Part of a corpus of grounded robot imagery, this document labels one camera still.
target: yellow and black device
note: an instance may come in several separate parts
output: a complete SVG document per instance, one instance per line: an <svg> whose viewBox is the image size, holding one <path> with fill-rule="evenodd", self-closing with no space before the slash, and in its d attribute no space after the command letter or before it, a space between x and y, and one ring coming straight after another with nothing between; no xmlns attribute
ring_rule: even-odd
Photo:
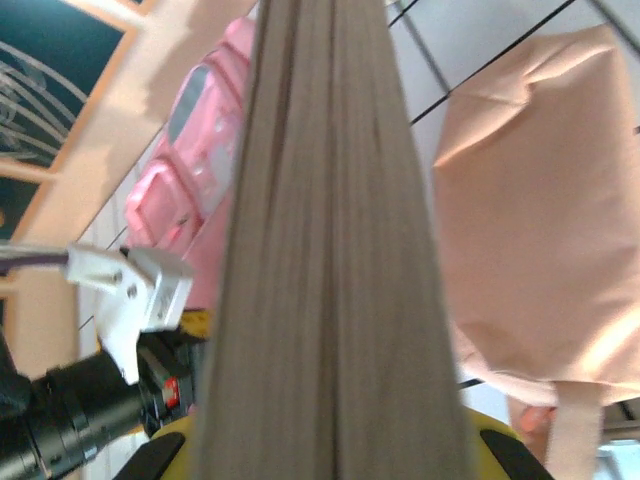
<svg viewBox="0 0 640 480"><path fill-rule="evenodd" d="M527 450L510 427L474 410L468 409L468 413L474 427L473 453L478 480L553 480L553 477ZM151 467L150 460L157 458L160 453L154 453L155 442L158 442L157 447L161 447L165 455L171 455L171 459L164 462L165 469L162 476L155 478L162 480L191 478L189 452L192 449L189 439L194 418L195 415L192 414L159 430L151 442L144 445L131 458L125 470L121 472L125 476L121 478L118 476L114 480L139 478L135 476L137 473L148 472Z"/></svg>
<svg viewBox="0 0 640 480"><path fill-rule="evenodd" d="M180 317L179 328L193 338L206 340L211 335L213 316L207 310L186 310Z"/></svg>

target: framed picture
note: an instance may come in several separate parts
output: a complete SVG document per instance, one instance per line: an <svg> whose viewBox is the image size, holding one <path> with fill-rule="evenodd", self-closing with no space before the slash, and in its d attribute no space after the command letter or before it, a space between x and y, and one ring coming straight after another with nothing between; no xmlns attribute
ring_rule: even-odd
<svg viewBox="0 0 640 480"><path fill-rule="evenodd" d="M20 236L42 203L45 190L46 185L33 181L0 177L0 241ZM0 280L8 278L0 272Z"/></svg>
<svg viewBox="0 0 640 480"><path fill-rule="evenodd" d="M2 0L0 158L59 165L134 35L75 0Z"/></svg>

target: pink toy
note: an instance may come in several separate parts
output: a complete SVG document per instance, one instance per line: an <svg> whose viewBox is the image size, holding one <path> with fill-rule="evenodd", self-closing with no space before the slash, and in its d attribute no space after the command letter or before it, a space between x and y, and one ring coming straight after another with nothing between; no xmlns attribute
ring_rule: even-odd
<svg viewBox="0 0 640 480"><path fill-rule="evenodd" d="M171 251L196 270L189 309L211 308L217 299L254 29L252 20L235 20L189 72L127 198L129 245Z"/></svg>

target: peach fabric bag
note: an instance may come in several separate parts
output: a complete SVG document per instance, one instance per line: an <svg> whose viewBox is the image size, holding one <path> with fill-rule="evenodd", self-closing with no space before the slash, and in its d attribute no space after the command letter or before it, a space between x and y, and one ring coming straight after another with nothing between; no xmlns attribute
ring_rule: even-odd
<svg viewBox="0 0 640 480"><path fill-rule="evenodd" d="M457 354L558 406L558 480L593 478L602 407L640 396L632 103L608 27L533 37L452 93L433 166Z"/></svg>

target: wooden frame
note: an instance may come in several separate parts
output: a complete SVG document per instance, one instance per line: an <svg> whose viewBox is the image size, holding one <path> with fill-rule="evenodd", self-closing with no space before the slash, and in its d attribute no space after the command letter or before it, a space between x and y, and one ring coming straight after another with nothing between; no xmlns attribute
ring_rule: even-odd
<svg viewBox="0 0 640 480"><path fill-rule="evenodd" d="M22 178L19 178L17 176L9 177L9 178L22 180ZM40 207L42 206L47 196L47 193L49 193L49 190L51 189L51 182L43 182L43 183L40 183L39 185L40 186L38 187L38 190L36 190L36 193L33 196L33 199L31 200L31 202L29 203L29 206L25 210L24 215L22 215L22 218L20 219L20 223L18 223L18 226L16 227L15 232L13 232L13 235L11 237L12 241L21 240L22 237L27 233L27 228L29 227L29 225L31 225L33 218L40 211ZM9 274L7 281L11 281L12 279L13 279L13 274Z"/></svg>
<svg viewBox="0 0 640 480"><path fill-rule="evenodd" d="M146 15L155 6L158 0L142 0L140 3L135 0L116 0L118 3L133 10L139 15Z"/></svg>
<svg viewBox="0 0 640 480"><path fill-rule="evenodd" d="M109 61L107 62L104 70L102 71L100 77L97 82L93 86L93 89L89 93L88 99L82 109L80 110L74 124L71 126L69 130L69 134L64 140L64 143L60 147L53 163L49 167L40 167L36 165L29 165L26 163L21 163L21 168L25 170L32 170L34 174L48 172L48 173L56 173L60 170L60 167L64 163L65 159L69 156L69 153L76 146L76 143L81 136L85 126L87 125L91 115L93 114L96 106L100 103L100 100L104 96L104 93L113 80L114 76L117 73L118 68L122 64L125 55L128 53L129 49L133 46L135 41L135 37L137 35L137 29L110 14L107 12L100 10L99 8L88 5L81 0L60 0L63 3L66 3L98 20L103 22L106 25L109 25L116 30L119 30L123 33L122 38L118 42L116 49L111 55ZM143 5L145 3L154 2L155 0L144 0ZM7 160L0 158L0 163L12 162L13 160Z"/></svg>
<svg viewBox="0 0 640 480"><path fill-rule="evenodd" d="M7 275L6 277L0 277L0 289L2 287L9 286L9 284L11 282L13 282L15 279L16 279L16 272L15 271L9 272L9 275Z"/></svg>
<svg viewBox="0 0 640 480"><path fill-rule="evenodd" d="M15 335L16 322L16 294L0 292L0 299L4 300L4 337L11 348Z"/></svg>

